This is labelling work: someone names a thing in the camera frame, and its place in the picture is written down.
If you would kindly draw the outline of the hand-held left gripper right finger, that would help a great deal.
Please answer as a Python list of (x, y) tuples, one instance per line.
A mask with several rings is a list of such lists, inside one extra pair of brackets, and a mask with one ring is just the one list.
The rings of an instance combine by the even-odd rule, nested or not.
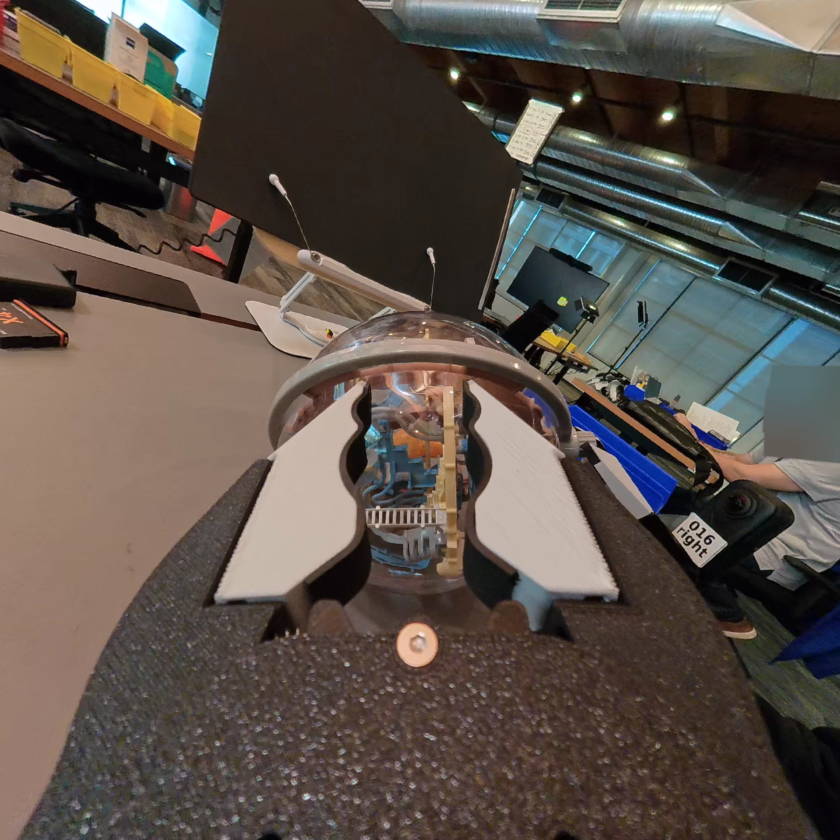
[(485, 387), (464, 388), (465, 582), (491, 611), (520, 607), (528, 630), (551, 633), (556, 602), (615, 603), (620, 588), (573, 489), (567, 458)]

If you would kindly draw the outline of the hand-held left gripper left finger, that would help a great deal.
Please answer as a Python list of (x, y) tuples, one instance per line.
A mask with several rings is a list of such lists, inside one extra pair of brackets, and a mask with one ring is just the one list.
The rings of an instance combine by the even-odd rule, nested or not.
[(272, 455), (214, 593), (217, 606), (273, 605), (263, 638), (306, 632), (318, 603), (342, 610), (367, 585), (371, 544), (356, 485), (370, 425), (361, 382)]

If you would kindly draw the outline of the clear plastic maze ball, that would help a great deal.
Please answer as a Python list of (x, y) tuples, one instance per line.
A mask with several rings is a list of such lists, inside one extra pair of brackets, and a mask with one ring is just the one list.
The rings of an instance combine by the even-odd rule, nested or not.
[(337, 331), (302, 369), (307, 386), (274, 408), (269, 439), (281, 445), (352, 385), (370, 387), (367, 466), (357, 481), (371, 542), (373, 585), (438, 595), (464, 585), (463, 508), (468, 476), (465, 384), (476, 382), (562, 453), (577, 448), (557, 388), (495, 333), (434, 312), (398, 312)]

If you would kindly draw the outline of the black bag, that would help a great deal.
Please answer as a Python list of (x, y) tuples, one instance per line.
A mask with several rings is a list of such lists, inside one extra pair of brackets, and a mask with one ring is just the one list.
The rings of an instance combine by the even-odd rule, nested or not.
[(622, 398), (619, 407), (650, 432), (668, 442), (694, 462), (694, 489), (711, 494), (721, 486), (721, 471), (699, 439), (676, 420), (676, 415), (666, 407), (648, 400), (632, 401)]

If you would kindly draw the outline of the white paper stack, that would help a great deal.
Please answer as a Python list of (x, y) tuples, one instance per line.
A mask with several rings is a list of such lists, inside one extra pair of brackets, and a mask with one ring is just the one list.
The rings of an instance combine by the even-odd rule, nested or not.
[(690, 405), (686, 416), (694, 427), (706, 434), (715, 435), (728, 444), (740, 437), (738, 420), (697, 402)]

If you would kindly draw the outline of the black office chair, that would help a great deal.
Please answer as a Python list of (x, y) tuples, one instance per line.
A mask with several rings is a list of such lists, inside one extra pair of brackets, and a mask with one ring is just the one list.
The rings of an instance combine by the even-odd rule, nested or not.
[(14, 171), (15, 180), (38, 181), (71, 194), (59, 208), (10, 203), (12, 215), (135, 251), (115, 230), (98, 221), (98, 205), (108, 204), (144, 217), (144, 209), (158, 211), (165, 204), (160, 187), (142, 174), (102, 162), (11, 120), (1, 120), (1, 141), (5, 151), (22, 164)]
[(545, 330), (552, 327), (558, 317), (559, 313), (554, 308), (538, 299), (500, 333), (500, 338), (524, 354)]

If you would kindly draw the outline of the black monitor screen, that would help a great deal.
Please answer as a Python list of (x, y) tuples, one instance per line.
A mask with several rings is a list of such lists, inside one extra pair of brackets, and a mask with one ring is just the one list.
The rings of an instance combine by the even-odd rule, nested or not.
[(609, 288), (604, 279), (574, 267), (550, 251), (535, 247), (507, 288), (507, 295), (527, 308), (542, 301), (556, 314), (554, 324), (572, 333), (581, 323), (580, 299), (596, 304)]

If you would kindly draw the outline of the black battery orange mark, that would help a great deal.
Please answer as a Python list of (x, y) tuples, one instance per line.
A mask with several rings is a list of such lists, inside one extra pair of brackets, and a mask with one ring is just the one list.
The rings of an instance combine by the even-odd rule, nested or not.
[(64, 349), (68, 343), (66, 331), (25, 301), (1, 302), (1, 349)]

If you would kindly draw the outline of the black power bank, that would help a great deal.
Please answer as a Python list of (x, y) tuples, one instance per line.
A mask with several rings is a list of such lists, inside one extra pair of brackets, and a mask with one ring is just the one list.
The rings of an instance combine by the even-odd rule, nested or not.
[(14, 300), (34, 308), (73, 309), (75, 273), (42, 259), (1, 255), (1, 302)]

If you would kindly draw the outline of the white paper sign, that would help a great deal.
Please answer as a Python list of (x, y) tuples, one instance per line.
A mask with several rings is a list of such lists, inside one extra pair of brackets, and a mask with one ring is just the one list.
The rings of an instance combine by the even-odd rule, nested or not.
[(506, 145), (510, 157), (525, 165), (535, 162), (564, 111), (559, 104), (531, 98), (510, 131)]

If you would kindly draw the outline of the black backdrop board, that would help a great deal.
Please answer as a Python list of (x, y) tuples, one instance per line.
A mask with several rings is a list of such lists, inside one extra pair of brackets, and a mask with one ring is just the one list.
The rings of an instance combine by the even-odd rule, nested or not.
[(361, 3), (224, 3), (189, 188), (478, 320), (522, 174)]

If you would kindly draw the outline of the small yellow bin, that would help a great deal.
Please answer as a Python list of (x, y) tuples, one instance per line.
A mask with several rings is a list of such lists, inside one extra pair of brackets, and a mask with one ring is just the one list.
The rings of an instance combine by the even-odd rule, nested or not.
[(177, 101), (155, 94), (150, 125), (191, 151), (196, 148), (201, 118)]
[(22, 61), (62, 80), (70, 67), (70, 41), (22, 8), (14, 10), (19, 55)]
[(72, 41), (68, 49), (73, 86), (104, 104), (114, 106), (120, 71)]
[(157, 92), (125, 73), (115, 77), (115, 88), (121, 113), (143, 126), (151, 126), (158, 100)]

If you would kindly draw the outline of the wooden workbench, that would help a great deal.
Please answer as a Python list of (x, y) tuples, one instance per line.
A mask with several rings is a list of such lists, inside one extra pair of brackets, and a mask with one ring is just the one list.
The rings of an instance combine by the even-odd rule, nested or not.
[(4, 50), (1, 113), (28, 130), (155, 182), (189, 185), (192, 154), (185, 147)]

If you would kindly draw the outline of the green box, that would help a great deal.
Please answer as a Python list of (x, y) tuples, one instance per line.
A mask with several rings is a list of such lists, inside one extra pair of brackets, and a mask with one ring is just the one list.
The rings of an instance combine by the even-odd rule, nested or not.
[(185, 50), (149, 24), (142, 24), (140, 32), (148, 41), (143, 83), (172, 100), (178, 72), (175, 60)]

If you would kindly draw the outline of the white sign card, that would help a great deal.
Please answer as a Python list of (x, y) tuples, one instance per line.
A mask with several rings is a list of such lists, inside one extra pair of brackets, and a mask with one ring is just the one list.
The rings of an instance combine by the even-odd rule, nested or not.
[(127, 76), (144, 83), (148, 55), (148, 39), (121, 16), (111, 13), (103, 59)]

